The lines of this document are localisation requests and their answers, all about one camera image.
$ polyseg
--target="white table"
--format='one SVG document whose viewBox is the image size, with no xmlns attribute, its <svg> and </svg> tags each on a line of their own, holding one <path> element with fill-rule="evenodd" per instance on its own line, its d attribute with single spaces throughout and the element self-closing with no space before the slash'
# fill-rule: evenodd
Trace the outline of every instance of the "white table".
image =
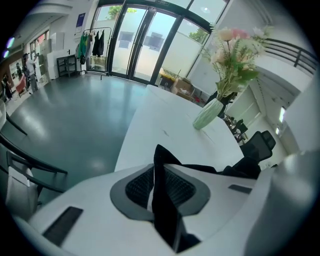
<svg viewBox="0 0 320 256">
<path fill-rule="evenodd" d="M 220 118 L 202 130 L 192 123 L 201 107 L 152 85 L 136 110 L 124 138 L 115 171 L 153 163 L 157 144 L 182 164 L 212 166 L 218 172 L 244 155 Z"/>
<path fill-rule="evenodd" d="M 183 217 L 186 231 L 203 241 L 200 244 L 202 247 L 207 239 L 219 233 L 232 220 L 249 196 L 228 187 L 240 185 L 254 188 L 256 180 L 174 166 L 181 172 L 202 181 L 210 189 L 210 200 L 204 208 L 198 214 Z M 69 206 L 73 206 L 83 209 L 83 213 L 61 245 L 61 249 L 66 252 L 77 256 L 174 256 L 176 254 L 161 238 L 151 222 L 127 218 L 111 201 L 112 186 L 143 167 L 136 166 L 86 179 L 43 206 L 28 222 L 34 230 L 43 234 Z M 254 220 L 253 216 L 246 214 L 244 217 L 246 216 L 250 216 L 250 218 L 247 217 L 250 221 Z M 224 245 L 227 247 L 230 246 L 229 236 L 224 236 L 226 238 Z"/>
</svg>

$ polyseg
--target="flower vase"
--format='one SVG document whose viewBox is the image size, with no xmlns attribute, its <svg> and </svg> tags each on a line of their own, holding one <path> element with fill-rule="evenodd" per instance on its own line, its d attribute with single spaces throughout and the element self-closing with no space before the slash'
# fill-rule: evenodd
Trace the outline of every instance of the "flower vase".
<svg viewBox="0 0 320 256">
<path fill-rule="evenodd" d="M 195 118 L 195 120 L 193 121 L 193 127 L 197 130 L 206 127 L 217 117 L 223 106 L 224 105 L 216 98 L 211 100 L 207 105 L 204 106 L 204 108 Z"/>
</svg>

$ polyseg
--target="black railing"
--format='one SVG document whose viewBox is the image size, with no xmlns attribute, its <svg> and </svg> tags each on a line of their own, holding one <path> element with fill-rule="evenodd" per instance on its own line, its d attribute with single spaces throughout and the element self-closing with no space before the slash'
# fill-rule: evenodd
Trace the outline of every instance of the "black railing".
<svg viewBox="0 0 320 256">
<path fill-rule="evenodd" d="M 317 56 L 292 43 L 267 38 L 265 52 L 283 58 L 293 64 L 294 67 L 314 74 L 319 64 Z"/>
</svg>

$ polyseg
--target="polished floor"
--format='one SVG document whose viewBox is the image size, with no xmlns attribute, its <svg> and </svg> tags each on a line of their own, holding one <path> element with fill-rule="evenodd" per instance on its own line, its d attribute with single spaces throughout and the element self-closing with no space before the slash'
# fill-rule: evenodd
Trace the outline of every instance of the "polished floor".
<svg viewBox="0 0 320 256">
<path fill-rule="evenodd" d="M 68 171 L 33 170 L 40 180 L 69 189 L 91 177 L 114 171 L 133 115 L 146 86 L 117 77 L 81 75 L 59 78 L 28 97 L 11 115 L 27 136 L 10 123 L 2 134 L 32 156 Z M 4 162 L 4 149 L 0 152 Z M 1 174 L 1 190 L 6 179 Z M 43 189 L 47 203 L 59 195 Z"/>
</svg>

